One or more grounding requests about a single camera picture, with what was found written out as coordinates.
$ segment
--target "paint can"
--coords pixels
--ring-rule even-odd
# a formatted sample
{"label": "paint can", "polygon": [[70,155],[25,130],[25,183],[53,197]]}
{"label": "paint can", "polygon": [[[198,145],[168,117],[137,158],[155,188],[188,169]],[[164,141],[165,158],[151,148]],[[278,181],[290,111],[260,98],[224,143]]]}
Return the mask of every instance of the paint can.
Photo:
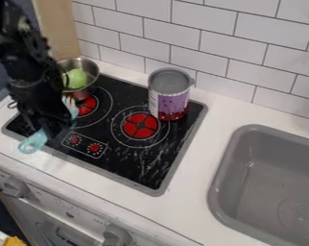
{"label": "paint can", "polygon": [[159,120],[179,120],[189,112],[189,92],[195,81],[184,71],[163,68],[149,76],[149,110]]}

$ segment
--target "gray sink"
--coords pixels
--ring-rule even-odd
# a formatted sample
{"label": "gray sink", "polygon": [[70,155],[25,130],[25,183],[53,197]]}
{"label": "gray sink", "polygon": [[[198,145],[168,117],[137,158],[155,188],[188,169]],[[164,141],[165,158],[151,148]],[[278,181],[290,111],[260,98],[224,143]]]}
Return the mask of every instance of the gray sink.
{"label": "gray sink", "polygon": [[309,246],[309,139],[259,125],[237,130],[210,187],[224,225],[276,246]]}

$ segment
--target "red burner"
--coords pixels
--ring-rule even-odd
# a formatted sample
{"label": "red burner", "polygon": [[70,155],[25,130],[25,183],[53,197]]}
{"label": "red burner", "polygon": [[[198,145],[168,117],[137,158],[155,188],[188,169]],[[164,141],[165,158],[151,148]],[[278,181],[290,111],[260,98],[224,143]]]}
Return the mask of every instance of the red burner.
{"label": "red burner", "polygon": [[125,119],[123,129],[124,133],[132,138],[145,139],[156,133],[158,122],[152,115],[138,112]]}
{"label": "red burner", "polygon": [[96,110],[98,102],[93,95],[83,91],[76,91],[73,93],[73,95],[76,100],[76,105],[79,109],[79,117],[87,116]]}

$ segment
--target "burner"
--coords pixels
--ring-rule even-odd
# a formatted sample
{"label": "burner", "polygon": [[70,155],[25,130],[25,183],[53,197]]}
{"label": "burner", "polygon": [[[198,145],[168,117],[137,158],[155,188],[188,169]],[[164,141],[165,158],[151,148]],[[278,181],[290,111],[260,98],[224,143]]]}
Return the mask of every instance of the burner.
{"label": "burner", "polygon": [[148,106],[133,106],[116,114],[111,133],[122,145],[133,149],[150,148],[162,142],[170,133],[170,122],[160,122],[148,111]]}
{"label": "burner", "polygon": [[99,107],[99,100],[86,92],[76,91],[73,93],[73,97],[76,100],[76,106],[79,109],[78,116],[89,116]]}
{"label": "burner", "polygon": [[133,139],[147,139],[158,131],[158,121],[149,113],[134,113],[123,121],[123,133]]}
{"label": "burner", "polygon": [[77,98],[77,107],[80,110],[75,129],[86,128],[101,122],[113,107],[111,94],[99,86],[93,87],[92,93],[76,91],[74,98]]}

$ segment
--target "stove knob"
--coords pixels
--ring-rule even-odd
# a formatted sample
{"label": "stove knob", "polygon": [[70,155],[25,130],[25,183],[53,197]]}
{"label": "stove knob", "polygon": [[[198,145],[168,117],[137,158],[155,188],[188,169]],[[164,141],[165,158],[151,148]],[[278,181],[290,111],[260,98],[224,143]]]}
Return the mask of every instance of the stove knob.
{"label": "stove knob", "polygon": [[102,150],[102,146],[99,143],[91,143],[87,149],[91,153],[97,153]]}
{"label": "stove knob", "polygon": [[77,138],[77,137],[72,137],[71,139],[70,139],[70,142],[72,143],[72,144],[77,144],[77,143],[79,143],[79,139]]}

